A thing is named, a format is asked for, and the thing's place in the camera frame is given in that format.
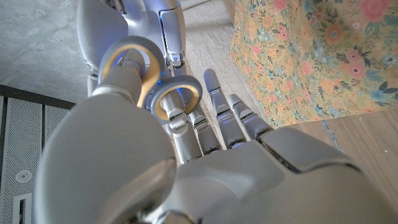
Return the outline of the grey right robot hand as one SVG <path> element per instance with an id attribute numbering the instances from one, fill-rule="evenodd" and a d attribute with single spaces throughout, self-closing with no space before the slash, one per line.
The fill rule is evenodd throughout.
<path id="1" fill-rule="evenodd" d="M 185 21 L 179 0 L 81 0 L 76 29 L 81 57 L 90 69 L 88 95 L 97 85 L 106 50 L 127 36 L 151 40 L 168 66 L 178 74 L 186 74 Z"/>

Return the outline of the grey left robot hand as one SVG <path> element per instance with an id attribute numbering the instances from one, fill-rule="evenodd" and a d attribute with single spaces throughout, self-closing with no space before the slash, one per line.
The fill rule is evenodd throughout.
<path id="1" fill-rule="evenodd" d="M 159 122 L 136 106 L 140 65 L 111 69 L 46 144 L 39 223 L 396 223 L 350 159 L 293 129 L 178 166 Z"/>

